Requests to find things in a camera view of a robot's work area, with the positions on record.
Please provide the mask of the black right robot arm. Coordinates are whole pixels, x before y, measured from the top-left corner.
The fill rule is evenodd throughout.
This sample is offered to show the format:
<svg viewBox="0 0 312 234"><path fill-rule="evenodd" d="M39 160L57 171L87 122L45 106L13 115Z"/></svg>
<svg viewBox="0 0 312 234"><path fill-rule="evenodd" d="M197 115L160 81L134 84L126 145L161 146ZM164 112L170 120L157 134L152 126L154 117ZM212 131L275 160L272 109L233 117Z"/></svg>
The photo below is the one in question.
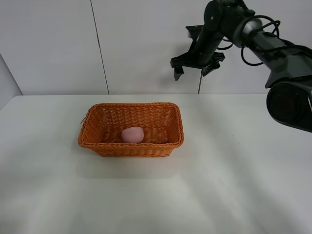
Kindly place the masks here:
<svg viewBox="0 0 312 234"><path fill-rule="evenodd" d="M266 106L280 124L310 132L312 130L312 51L280 37L280 21L268 18L271 32L241 0L213 0L204 11L203 25L188 26L192 44L189 50L171 59L174 78L185 67L201 70L202 76L218 69L224 60L222 41L241 50L250 49L260 64L270 69L266 82Z"/></svg>

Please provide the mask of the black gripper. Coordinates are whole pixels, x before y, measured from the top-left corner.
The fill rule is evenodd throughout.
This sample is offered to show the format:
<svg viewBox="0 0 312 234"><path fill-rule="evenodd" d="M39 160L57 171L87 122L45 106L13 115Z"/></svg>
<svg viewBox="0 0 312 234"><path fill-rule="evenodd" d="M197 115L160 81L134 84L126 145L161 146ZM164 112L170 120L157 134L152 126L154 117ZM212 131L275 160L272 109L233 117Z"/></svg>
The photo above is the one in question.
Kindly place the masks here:
<svg viewBox="0 0 312 234"><path fill-rule="evenodd" d="M210 1L204 11L203 25L186 27L193 40L189 51L171 59L175 81L184 74L183 67L201 69L203 77L219 69L219 62L225 58L216 51L219 44L224 37L233 42L239 24L254 15L255 11L248 9L242 0Z"/></svg>

